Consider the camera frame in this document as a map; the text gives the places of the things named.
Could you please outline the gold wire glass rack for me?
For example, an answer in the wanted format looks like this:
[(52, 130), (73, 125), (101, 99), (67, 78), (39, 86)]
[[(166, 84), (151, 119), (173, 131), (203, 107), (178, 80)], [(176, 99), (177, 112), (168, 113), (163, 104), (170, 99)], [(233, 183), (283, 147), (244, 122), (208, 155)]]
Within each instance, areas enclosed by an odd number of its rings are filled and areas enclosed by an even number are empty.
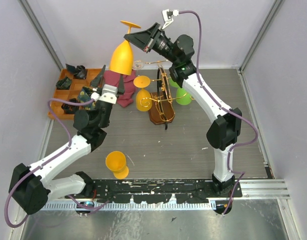
[(169, 85), (166, 70), (162, 63), (167, 60), (155, 62), (144, 62), (144, 65), (157, 65), (157, 76), (155, 79), (150, 78), (150, 85), (145, 89), (150, 92), (152, 107), (148, 112), (150, 121), (155, 125), (164, 125), (164, 129), (168, 129), (168, 124), (172, 123), (175, 118), (175, 110), (173, 102), (176, 102), (176, 92), (178, 88)]

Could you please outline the green goblet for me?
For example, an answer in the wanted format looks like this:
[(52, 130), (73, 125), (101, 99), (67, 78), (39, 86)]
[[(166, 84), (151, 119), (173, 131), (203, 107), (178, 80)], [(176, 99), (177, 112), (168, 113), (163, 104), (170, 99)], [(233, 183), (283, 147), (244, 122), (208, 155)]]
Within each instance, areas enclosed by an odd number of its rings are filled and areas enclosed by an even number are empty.
[(168, 78), (169, 85), (174, 88), (181, 88), (177, 82), (175, 82), (171, 77)]
[(191, 95), (183, 88), (178, 88), (176, 90), (176, 102), (179, 105), (185, 106), (191, 103)]

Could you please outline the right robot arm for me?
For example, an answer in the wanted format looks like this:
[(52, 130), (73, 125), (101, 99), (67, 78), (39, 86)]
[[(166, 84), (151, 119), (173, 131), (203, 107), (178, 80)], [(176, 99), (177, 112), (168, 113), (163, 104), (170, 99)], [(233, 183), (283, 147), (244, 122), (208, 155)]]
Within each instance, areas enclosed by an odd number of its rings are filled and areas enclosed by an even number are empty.
[(180, 35), (175, 41), (167, 38), (159, 23), (144, 31), (127, 33), (124, 39), (145, 53), (155, 51), (172, 65), (169, 73), (179, 87), (189, 93), (204, 110), (211, 125), (206, 133), (209, 144), (214, 149), (215, 168), (212, 174), (212, 189), (218, 197), (226, 196), (235, 185), (232, 168), (232, 147), (241, 133), (239, 108), (229, 108), (221, 103), (220, 98), (211, 90), (197, 72), (192, 62), (194, 41), (186, 35)]

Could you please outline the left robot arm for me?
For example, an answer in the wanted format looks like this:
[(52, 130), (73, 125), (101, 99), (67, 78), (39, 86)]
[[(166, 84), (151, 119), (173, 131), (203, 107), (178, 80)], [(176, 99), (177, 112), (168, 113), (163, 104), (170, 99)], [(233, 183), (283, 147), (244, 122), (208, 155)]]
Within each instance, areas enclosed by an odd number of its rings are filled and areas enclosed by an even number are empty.
[(14, 199), (27, 215), (33, 215), (54, 199), (69, 195), (89, 198), (94, 192), (93, 180), (84, 172), (56, 179), (55, 177), (74, 163), (96, 150), (103, 143), (109, 126), (113, 105), (125, 92), (123, 74), (119, 74), (118, 86), (104, 84), (99, 87), (104, 71), (90, 83), (93, 110), (81, 109), (75, 112), (73, 127), (76, 135), (45, 158), (25, 165), (20, 163), (13, 169), (8, 199)]

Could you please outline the orange goblet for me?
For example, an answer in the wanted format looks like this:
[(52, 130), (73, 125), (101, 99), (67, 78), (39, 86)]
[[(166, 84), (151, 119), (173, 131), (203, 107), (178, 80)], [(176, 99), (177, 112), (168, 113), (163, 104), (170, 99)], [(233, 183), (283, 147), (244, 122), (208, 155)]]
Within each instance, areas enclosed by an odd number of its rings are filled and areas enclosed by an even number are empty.
[(151, 80), (148, 76), (140, 75), (133, 80), (135, 87), (139, 88), (138, 93), (136, 94), (136, 108), (141, 112), (147, 112), (152, 107), (151, 94), (146, 87), (151, 83)]
[(105, 158), (106, 167), (118, 180), (125, 179), (129, 174), (126, 156), (120, 151), (113, 151)]
[(124, 39), (114, 50), (109, 63), (109, 70), (130, 76), (133, 70), (134, 55), (131, 44)]

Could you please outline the orange goblet front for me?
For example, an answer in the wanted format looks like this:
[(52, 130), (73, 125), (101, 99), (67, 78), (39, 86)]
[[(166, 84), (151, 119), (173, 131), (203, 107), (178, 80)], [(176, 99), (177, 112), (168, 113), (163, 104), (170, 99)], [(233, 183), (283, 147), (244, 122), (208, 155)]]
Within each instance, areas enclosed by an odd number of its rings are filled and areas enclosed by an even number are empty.
[(126, 156), (120, 151), (113, 151), (105, 158), (106, 167), (118, 180), (125, 179), (129, 174)]

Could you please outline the clear wine glass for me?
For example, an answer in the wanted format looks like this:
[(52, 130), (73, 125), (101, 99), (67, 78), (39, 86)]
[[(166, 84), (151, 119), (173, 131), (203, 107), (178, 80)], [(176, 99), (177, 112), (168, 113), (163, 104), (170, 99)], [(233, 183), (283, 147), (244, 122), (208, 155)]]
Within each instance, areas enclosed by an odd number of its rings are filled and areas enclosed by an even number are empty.
[(138, 76), (140, 70), (144, 67), (145, 63), (142, 60), (135, 60), (132, 65), (132, 69), (135, 71), (135, 75)]

